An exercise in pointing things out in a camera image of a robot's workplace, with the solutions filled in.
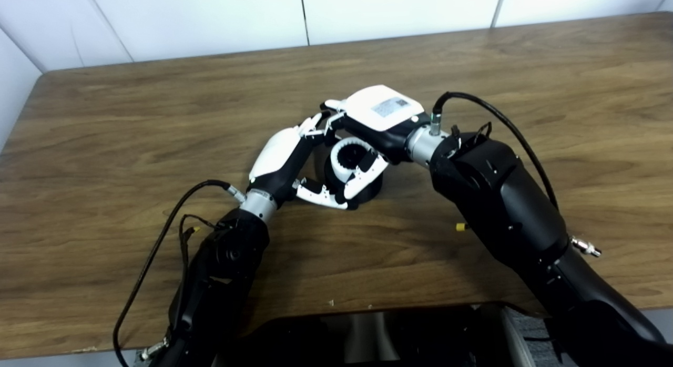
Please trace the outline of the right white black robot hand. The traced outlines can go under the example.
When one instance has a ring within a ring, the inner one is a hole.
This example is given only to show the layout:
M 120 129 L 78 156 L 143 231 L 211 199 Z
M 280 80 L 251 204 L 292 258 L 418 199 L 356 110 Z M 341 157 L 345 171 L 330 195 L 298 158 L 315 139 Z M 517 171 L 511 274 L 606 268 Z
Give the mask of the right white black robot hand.
M 385 85 L 361 89 L 347 99 L 327 99 L 320 108 L 332 113 L 326 134 L 343 128 L 369 147 L 343 189 L 335 194 L 339 204 L 360 194 L 390 164 L 428 163 L 442 140 L 439 130 L 433 128 L 433 116 L 418 101 Z

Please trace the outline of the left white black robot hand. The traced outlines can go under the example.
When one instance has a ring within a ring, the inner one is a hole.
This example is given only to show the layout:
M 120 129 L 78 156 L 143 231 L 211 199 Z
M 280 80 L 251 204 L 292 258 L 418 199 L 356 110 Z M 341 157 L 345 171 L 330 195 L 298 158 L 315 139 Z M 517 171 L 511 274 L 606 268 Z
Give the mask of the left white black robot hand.
M 323 113 L 306 118 L 295 127 L 280 130 L 267 141 L 249 173 L 242 210 L 270 219 L 282 204 L 295 198 L 334 209 L 358 208 L 353 201 L 338 203 L 326 185 L 300 178 L 300 171 L 313 149 L 323 143 L 324 132 L 318 129 L 322 118 Z

